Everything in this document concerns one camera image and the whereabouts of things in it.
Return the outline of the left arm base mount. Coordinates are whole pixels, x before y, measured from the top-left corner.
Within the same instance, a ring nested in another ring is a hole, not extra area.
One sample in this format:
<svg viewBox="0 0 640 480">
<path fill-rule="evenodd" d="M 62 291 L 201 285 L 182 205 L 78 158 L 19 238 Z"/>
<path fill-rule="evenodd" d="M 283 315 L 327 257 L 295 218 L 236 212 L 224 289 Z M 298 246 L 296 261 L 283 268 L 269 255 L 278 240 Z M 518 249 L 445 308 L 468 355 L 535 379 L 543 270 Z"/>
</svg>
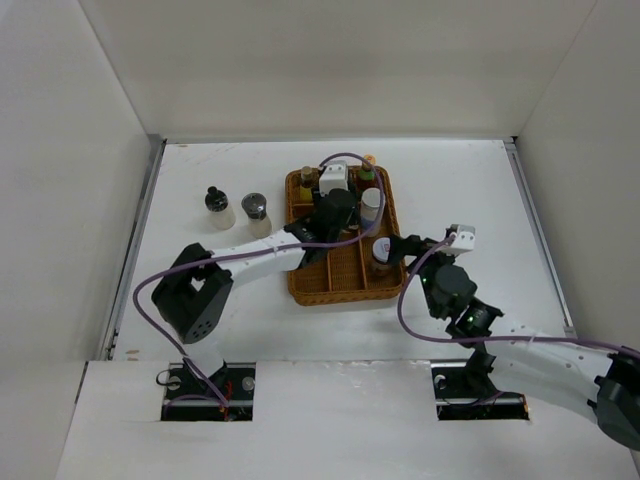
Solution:
<svg viewBox="0 0 640 480">
<path fill-rule="evenodd" d="M 171 363 L 156 375 L 163 388 L 160 420 L 165 422 L 249 422 L 256 391 L 255 363 L 225 363 L 211 378 L 228 403 L 182 363 Z"/>
</svg>

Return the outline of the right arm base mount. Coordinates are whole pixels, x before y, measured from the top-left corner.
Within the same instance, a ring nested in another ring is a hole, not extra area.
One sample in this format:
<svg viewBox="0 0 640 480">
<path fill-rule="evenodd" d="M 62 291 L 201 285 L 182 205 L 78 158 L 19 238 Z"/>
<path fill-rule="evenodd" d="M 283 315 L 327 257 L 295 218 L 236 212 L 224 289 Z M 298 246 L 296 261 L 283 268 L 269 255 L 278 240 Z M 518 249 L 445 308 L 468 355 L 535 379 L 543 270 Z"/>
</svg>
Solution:
<svg viewBox="0 0 640 480">
<path fill-rule="evenodd" d="M 529 420 L 525 396 L 501 391 L 489 379 L 492 361 L 490 355 L 474 352 L 466 360 L 431 363 L 439 420 Z"/>
</svg>

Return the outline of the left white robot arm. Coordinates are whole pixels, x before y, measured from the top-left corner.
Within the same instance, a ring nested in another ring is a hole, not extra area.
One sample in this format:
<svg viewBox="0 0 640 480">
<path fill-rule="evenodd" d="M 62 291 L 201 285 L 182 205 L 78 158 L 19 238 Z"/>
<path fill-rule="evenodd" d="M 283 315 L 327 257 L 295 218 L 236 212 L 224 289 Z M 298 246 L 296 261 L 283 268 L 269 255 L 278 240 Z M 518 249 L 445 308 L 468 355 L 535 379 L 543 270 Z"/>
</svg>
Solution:
<svg viewBox="0 0 640 480">
<path fill-rule="evenodd" d="M 311 213 L 265 238 L 219 253 L 191 244 L 154 288 L 151 300 L 182 345 L 197 344 L 218 325 L 233 288 L 324 260 L 328 246 L 358 221 L 357 210 L 355 194 L 333 189 Z"/>
</svg>

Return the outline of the white-lid red-label jar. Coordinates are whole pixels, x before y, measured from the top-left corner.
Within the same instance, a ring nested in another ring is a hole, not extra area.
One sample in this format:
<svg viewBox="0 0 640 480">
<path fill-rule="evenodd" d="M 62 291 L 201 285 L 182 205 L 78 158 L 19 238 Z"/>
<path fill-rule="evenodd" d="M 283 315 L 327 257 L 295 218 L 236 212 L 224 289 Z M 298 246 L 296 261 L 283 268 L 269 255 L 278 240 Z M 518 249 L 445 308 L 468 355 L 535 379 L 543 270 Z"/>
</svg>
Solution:
<svg viewBox="0 0 640 480">
<path fill-rule="evenodd" d="M 374 276 L 382 277 L 391 273 L 389 264 L 391 240 L 389 237 L 377 238 L 371 247 L 370 271 Z"/>
</svg>

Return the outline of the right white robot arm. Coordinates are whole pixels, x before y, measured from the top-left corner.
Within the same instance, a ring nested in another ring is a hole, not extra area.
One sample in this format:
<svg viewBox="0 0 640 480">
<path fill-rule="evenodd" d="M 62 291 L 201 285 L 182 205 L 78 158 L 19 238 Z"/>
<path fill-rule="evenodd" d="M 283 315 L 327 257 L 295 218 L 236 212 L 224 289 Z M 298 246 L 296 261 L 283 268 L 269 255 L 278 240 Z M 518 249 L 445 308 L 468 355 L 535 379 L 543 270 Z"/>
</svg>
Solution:
<svg viewBox="0 0 640 480">
<path fill-rule="evenodd" d="M 505 318 L 477 295 L 456 258 L 472 250 L 472 234 L 449 228 L 441 241 L 390 238 L 388 262 L 413 257 L 407 278 L 419 279 L 431 317 L 446 321 L 443 344 L 471 350 L 464 384 L 534 397 L 594 423 L 607 437 L 639 448 L 639 352 L 596 340 L 550 336 Z"/>
</svg>

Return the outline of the chrome-top glass shaker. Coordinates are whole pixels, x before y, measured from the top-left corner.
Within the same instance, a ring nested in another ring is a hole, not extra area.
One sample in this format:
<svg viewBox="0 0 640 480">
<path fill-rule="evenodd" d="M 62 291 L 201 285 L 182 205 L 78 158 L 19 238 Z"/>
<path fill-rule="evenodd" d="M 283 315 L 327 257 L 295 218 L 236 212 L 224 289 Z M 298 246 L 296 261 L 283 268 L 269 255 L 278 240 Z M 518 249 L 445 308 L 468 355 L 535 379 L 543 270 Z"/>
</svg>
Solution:
<svg viewBox="0 0 640 480">
<path fill-rule="evenodd" d="M 267 199 L 258 192 L 245 195 L 241 207 L 248 218 L 248 229 L 254 238 L 262 239 L 272 233 L 272 223 L 267 213 Z"/>
</svg>

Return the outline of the tall silver-lid bead jar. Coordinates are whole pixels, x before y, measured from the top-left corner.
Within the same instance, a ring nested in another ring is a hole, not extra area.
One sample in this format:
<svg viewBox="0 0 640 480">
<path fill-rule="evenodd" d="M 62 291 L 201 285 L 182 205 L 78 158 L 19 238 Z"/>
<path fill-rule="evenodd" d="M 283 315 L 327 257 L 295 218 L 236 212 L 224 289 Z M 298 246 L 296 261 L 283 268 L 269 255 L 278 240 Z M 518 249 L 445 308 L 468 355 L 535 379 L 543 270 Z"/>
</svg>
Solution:
<svg viewBox="0 0 640 480">
<path fill-rule="evenodd" d="M 360 224 L 367 237 L 375 237 L 380 230 L 381 220 L 378 218 L 384 211 L 384 194 L 379 188 L 371 187 L 361 195 Z"/>
</svg>

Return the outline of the black-stopper glass bottle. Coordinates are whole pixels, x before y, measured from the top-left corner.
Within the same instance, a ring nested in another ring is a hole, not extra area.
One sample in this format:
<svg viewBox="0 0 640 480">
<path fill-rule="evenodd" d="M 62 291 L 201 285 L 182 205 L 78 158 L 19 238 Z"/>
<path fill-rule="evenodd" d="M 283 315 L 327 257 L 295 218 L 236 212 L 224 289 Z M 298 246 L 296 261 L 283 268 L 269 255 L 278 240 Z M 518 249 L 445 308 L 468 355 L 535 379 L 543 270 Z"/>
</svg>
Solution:
<svg viewBox="0 0 640 480">
<path fill-rule="evenodd" d="M 216 229 L 231 229 L 236 216 L 226 193 L 215 186 L 210 186 L 204 198 L 205 207 L 210 212 L 211 221 Z"/>
</svg>

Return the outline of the small gold-cap yellow bottle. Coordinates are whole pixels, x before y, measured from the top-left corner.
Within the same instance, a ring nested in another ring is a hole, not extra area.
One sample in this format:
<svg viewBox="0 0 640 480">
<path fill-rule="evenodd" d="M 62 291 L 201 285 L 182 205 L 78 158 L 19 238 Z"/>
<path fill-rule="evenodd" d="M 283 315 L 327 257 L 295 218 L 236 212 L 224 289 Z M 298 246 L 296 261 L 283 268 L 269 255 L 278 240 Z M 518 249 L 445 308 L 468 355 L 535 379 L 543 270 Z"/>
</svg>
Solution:
<svg viewBox="0 0 640 480">
<path fill-rule="evenodd" d="M 313 189 L 316 184 L 316 170 L 310 166 L 300 169 L 299 199 L 302 203 L 313 202 Z"/>
</svg>

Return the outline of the yellow-cap brown sauce bottle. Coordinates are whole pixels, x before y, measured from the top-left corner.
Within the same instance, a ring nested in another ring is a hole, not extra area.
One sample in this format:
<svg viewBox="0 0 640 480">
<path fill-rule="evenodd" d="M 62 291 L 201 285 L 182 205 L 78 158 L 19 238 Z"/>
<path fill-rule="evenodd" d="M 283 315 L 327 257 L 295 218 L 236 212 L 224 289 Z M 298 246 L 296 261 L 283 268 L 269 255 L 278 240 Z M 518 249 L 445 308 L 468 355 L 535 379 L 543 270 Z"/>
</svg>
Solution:
<svg viewBox="0 0 640 480">
<path fill-rule="evenodd" d="M 355 183 L 357 190 L 362 195 L 369 188 L 377 187 L 375 174 L 376 158 L 367 154 L 364 156 L 365 162 L 362 163 L 356 172 Z"/>
</svg>

